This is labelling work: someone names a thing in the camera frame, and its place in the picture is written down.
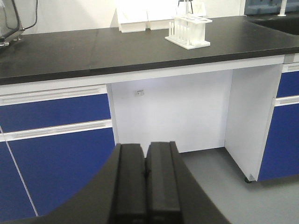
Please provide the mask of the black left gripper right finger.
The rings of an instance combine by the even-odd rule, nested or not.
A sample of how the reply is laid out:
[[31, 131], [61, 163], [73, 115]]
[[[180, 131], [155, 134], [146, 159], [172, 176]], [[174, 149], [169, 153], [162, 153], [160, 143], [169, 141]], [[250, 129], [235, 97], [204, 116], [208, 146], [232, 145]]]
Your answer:
[[152, 142], [148, 149], [146, 166], [149, 172], [149, 223], [229, 223], [196, 181], [174, 141]]

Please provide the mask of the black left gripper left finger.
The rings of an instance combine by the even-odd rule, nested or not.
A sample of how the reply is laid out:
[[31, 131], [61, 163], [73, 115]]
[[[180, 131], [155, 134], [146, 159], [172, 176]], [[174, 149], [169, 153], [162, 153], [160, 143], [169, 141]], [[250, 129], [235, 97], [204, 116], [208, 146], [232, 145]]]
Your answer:
[[117, 144], [98, 173], [79, 192], [41, 217], [13, 224], [144, 224], [145, 162], [139, 144]]

